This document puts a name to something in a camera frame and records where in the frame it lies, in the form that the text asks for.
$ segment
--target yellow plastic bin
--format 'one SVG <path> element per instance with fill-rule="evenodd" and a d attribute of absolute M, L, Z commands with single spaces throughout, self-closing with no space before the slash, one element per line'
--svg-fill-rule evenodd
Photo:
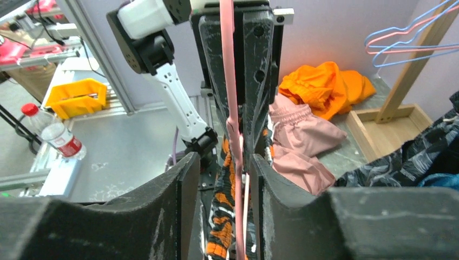
<path fill-rule="evenodd" d="M 69 84 L 54 86 L 45 104 L 62 119 L 94 113 L 107 104 L 107 86 L 85 79 Z"/>

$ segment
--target plastic bottle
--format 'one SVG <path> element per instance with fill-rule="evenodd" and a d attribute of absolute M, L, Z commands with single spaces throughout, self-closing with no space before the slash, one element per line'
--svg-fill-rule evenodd
<path fill-rule="evenodd" d="M 32 128 L 41 139 L 60 151 L 62 156 L 78 160 L 86 156 L 86 147 L 75 138 L 59 118 L 40 110 L 33 103 L 25 104 L 21 111 L 28 117 Z"/>

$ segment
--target waistband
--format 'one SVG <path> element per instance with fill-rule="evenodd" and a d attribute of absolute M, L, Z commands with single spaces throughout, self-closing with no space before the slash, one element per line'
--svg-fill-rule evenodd
<path fill-rule="evenodd" d="M 300 120 L 305 120 L 312 116 L 309 105 L 295 105 L 295 107 L 279 107 L 270 113 L 273 123 L 291 124 Z"/>

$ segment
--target wooden post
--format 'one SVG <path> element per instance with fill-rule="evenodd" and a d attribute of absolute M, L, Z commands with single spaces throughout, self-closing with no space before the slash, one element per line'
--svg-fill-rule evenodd
<path fill-rule="evenodd" d="M 454 1 L 449 1 L 442 7 L 438 8 L 435 11 L 434 15 L 438 15 L 441 12 L 443 12 L 446 8 L 450 7 L 453 4 L 453 2 Z M 459 9 L 456 9 L 438 18 L 433 24 L 431 24 L 428 28 L 424 30 L 418 42 L 418 46 L 438 45 L 442 40 L 443 36 L 448 31 L 449 27 L 453 23 L 458 13 Z M 434 51 L 417 51 L 411 55 L 410 59 L 429 56 L 433 53 Z M 396 110 L 402 103 L 406 94 L 410 90 L 411 86 L 415 83 L 417 77 L 419 76 L 419 74 L 421 73 L 422 69 L 428 61 L 429 59 L 425 58 L 419 61 L 409 62 L 405 65 L 403 72 L 399 76 L 397 82 L 395 83 L 394 87 L 389 93 L 389 96 L 386 99 L 383 107 L 376 116 L 376 123 L 386 123 L 392 120 Z"/>

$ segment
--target orange and black camouflage fabric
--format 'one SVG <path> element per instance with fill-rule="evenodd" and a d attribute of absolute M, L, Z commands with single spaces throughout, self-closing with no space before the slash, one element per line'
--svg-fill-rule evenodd
<path fill-rule="evenodd" d="M 270 138 L 270 131 L 265 127 L 262 138 L 266 144 L 266 160 L 272 164 L 273 147 Z M 223 138 L 221 157 L 224 160 L 221 170 L 217 176 L 214 188 L 214 198 L 211 205 L 212 230 L 208 234 L 206 255 L 213 260 L 225 260 L 229 247 L 234 242 L 234 198 L 235 198 L 235 173 L 234 163 L 231 158 L 230 145 L 226 136 Z M 252 252 L 255 244 L 255 225 L 253 224 L 252 207 L 249 205 L 247 224 L 246 259 L 257 259 L 256 252 Z"/>

